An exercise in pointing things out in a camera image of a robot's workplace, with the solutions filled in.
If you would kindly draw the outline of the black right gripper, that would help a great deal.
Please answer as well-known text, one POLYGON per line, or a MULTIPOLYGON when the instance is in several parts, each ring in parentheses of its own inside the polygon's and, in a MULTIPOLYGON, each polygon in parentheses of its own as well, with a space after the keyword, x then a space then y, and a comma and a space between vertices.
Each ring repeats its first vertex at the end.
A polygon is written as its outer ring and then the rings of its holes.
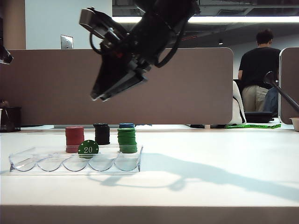
POLYGON ((147 81, 147 67, 164 65, 159 56, 164 50, 163 25, 135 25, 130 32, 119 25, 100 29, 102 64, 90 93, 92 100, 107 101, 147 81))

